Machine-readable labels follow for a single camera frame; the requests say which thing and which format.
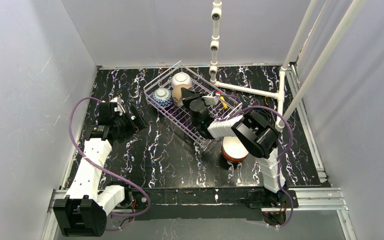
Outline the white wire dish rack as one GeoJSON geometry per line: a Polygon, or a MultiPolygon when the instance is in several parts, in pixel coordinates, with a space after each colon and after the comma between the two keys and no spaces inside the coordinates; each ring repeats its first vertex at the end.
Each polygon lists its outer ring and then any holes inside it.
{"type": "Polygon", "coordinates": [[[216,140],[209,127],[241,110],[236,96],[211,84],[180,61],[144,87],[148,104],[175,124],[203,150],[216,140]]]}

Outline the plain white bowl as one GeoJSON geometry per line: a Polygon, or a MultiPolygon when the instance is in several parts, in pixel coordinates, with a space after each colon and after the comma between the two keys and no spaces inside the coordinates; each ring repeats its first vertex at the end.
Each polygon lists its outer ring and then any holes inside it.
{"type": "Polygon", "coordinates": [[[192,85],[192,78],[185,72],[178,72],[171,78],[171,87],[174,89],[178,85],[192,85]]]}

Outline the blue patterned bowl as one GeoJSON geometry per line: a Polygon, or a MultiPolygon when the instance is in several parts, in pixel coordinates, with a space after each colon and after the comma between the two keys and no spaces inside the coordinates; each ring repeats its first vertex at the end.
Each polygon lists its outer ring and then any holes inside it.
{"type": "Polygon", "coordinates": [[[174,104],[172,92],[167,88],[158,88],[152,93],[151,98],[161,109],[170,108],[174,104]]]}

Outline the floral beige bowl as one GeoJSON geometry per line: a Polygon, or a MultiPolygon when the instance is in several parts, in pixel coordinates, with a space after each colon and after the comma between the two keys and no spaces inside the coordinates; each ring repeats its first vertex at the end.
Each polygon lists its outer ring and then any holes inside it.
{"type": "Polygon", "coordinates": [[[188,84],[179,84],[172,90],[172,101],[173,103],[178,106],[182,107],[182,89],[192,90],[192,86],[188,84]]]}

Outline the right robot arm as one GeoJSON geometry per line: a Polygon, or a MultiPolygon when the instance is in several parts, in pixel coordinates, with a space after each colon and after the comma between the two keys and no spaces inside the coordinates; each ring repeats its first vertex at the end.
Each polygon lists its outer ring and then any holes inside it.
{"type": "Polygon", "coordinates": [[[264,188],[278,193],[285,184],[285,178],[277,159],[280,132],[275,127],[273,116],[280,120],[282,115],[272,108],[254,105],[224,118],[213,118],[205,95],[184,87],[180,91],[183,106],[189,111],[191,124],[199,134],[210,140],[238,138],[248,153],[262,165],[264,188]]]}

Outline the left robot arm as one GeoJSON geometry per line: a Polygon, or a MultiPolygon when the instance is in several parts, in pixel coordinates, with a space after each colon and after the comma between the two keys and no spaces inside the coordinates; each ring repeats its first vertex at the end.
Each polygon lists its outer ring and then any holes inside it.
{"type": "Polygon", "coordinates": [[[98,104],[96,123],[84,132],[84,151],[68,191],[53,204],[58,226],[65,237],[100,237],[107,217],[118,204],[130,200],[127,183],[111,183],[99,191],[100,179],[114,143],[145,129],[137,108],[119,106],[116,100],[98,104]]]}

